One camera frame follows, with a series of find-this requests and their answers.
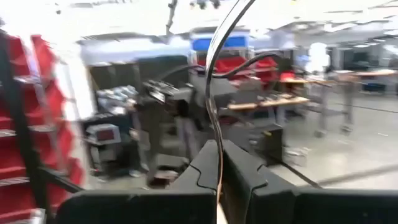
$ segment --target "shelving rack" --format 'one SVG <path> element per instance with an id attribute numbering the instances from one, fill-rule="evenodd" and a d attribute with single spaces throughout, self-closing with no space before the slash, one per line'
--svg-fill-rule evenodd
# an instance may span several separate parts
<path id="1" fill-rule="evenodd" d="M 67 192 L 81 190 L 76 184 L 82 176 L 77 160 L 69 157 L 73 135 L 62 118 L 65 98 L 50 75 L 55 57 L 40 36 L 14 38 L 1 30 L 0 35 L 0 223 L 26 220 L 35 208 L 44 209 L 51 223 L 53 208 Z M 45 63 L 38 50 L 47 51 Z"/>

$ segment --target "black pole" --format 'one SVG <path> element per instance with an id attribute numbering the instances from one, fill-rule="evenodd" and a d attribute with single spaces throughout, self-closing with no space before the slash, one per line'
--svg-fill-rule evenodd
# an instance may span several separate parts
<path id="1" fill-rule="evenodd" d="M 0 30 L 0 82 L 2 83 L 2 97 L 9 107 L 10 115 L 14 122 L 17 145 L 25 164 L 36 207 L 45 209 L 47 223 L 54 223 L 53 213 L 47 197 L 47 186 L 39 169 L 42 163 L 39 153 L 34 149 L 34 143 L 24 113 L 22 88 L 14 80 L 8 56 L 6 33 L 3 30 Z"/>

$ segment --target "concrete floor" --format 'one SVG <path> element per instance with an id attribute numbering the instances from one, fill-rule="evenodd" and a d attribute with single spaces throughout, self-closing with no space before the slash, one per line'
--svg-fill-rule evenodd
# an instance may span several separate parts
<path id="1" fill-rule="evenodd" d="M 329 108 L 342 108 L 341 97 L 329 96 Z M 317 139 L 318 115 L 309 113 L 306 119 L 295 118 L 287 123 L 285 137 L 290 148 L 309 149 L 301 166 L 294 166 L 323 187 L 345 189 L 398 189 L 398 98 L 394 96 L 359 95 L 354 109 L 354 127 L 350 135 L 340 133 L 342 116 L 328 119 L 328 134 Z M 76 142 L 75 157 L 81 158 L 88 170 L 86 156 Z M 272 171 L 295 185 L 306 183 L 282 166 Z M 85 175 L 87 189 L 133 189 L 145 187 L 144 177 L 122 178 L 111 182 L 98 182 Z"/>

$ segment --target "gray floor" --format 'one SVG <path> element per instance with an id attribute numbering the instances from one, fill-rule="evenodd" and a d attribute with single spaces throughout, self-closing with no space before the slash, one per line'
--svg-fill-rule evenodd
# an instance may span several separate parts
<path id="1" fill-rule="evenodd" d="M 340 98 L 331 94 L 329 108 L 341 108 Z M 306 119 L 289 121 L 285 129 L 287 144 L 291 148 L 309 149 L 306 160 L 301 166 L 294 167 L 323 187 L 398 189 L 398 98 L 358 95 L 354 104 L 395 113 L 355 108 L 354 130 L 349 136 L 339 130 L 343 117 L 335 116 L 328 119 L 328 134 L 323 139 L 313 135 L 317 114 L 309 113 Z M 81 158 L 87 170 L 85 155 L 78 141 L 75 157 Z M 277 166 L 272 170 L 295 185 L 306 185 L 284 167 Z M 98 182 L 86 174 L 85 183 L 87 189 L 145 187 L 143 177 Z"/>

